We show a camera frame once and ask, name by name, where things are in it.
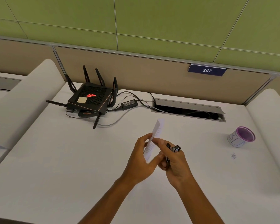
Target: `black router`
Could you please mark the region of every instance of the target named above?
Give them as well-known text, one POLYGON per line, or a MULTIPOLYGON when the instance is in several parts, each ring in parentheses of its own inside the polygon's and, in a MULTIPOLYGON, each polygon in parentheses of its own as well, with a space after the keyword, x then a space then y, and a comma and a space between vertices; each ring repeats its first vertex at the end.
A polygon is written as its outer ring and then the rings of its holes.
POLYGON ((105 82, 96 68, 96 73, 101 85, 91 83, 86 71, 85 65, 83 65, 84 75, 86 82, 77 90, 70 77, 65 74, 68 86, 74 95, 67 101, 67 105, 55 102, 47 101, 52 104, 65 106, 70 112, 78 112, 78 116, 81 118, 95 117, 97 116, 93 129, 98 124, 101 115, 105 115, 108 107, 113 107, 116 103, 116 96, 118 92, 118 85, 116 77, 113 80, 113 87, 108 88, 105 86, 105 82))

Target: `ink mark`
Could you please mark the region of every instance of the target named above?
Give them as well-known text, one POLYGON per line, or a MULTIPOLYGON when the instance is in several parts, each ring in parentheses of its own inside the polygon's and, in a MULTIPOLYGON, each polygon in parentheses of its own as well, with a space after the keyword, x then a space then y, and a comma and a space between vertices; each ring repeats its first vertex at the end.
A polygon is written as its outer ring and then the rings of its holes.
POLYGON ((232 157, 233 159, 235 159, 235 158, 236 158, 236 154, 235 154, 235 153, 231 154, 231 157, 232 157))

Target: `hand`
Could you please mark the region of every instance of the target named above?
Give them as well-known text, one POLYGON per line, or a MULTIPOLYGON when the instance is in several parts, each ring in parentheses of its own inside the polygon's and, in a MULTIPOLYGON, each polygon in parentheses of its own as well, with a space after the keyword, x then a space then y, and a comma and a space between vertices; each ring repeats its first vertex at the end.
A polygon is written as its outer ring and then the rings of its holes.
POLYGON ((164 154, 159 154, 154 157, 150 163, 145 161, 143 156, 144 147, 147 145, 145 141, 150 139, 151 136, 152 133, 149 133, 138 138, 129 161, 127 162, 127 166, 120 177, 121 180, 127 182, 132 187, 148 178, 165 157, 164 154))
POLYGON ((171 147, 175 145, 160 138, 153 138, 152 142, 160 148, 159 154, 164 154, 169 158, 169 167, 167 167, 165 158, 159 163, 159 167, 166 171, 169 183, 178 191, 183 183, 188 183, 193 179, 184 152, 182 150, 177 153, 172 152, 166 144, 169 143, 171 147))

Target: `forearm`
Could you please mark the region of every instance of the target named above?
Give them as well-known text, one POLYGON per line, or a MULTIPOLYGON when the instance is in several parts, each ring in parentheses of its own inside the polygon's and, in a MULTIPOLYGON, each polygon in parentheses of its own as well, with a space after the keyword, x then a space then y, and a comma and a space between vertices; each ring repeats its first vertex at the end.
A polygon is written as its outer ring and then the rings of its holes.
POLYGON ((177 190, 193 224, 224 224, 194 177, 177 190))
POLYGON ((133 189, 123 179, 117 179, 105 195, 94 205, 79 224, 109 224, 114 218, 120 205, 133 189))

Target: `purple cup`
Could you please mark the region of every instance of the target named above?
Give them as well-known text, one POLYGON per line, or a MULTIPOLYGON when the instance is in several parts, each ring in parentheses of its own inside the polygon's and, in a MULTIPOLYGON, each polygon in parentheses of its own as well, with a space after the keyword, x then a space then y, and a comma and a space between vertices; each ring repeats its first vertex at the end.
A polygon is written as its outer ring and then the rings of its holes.
POLYGON ((248 142, 255 141, 255 134, 247 127, 238 127, 227 140, 233 147, 240 148, 248 142))

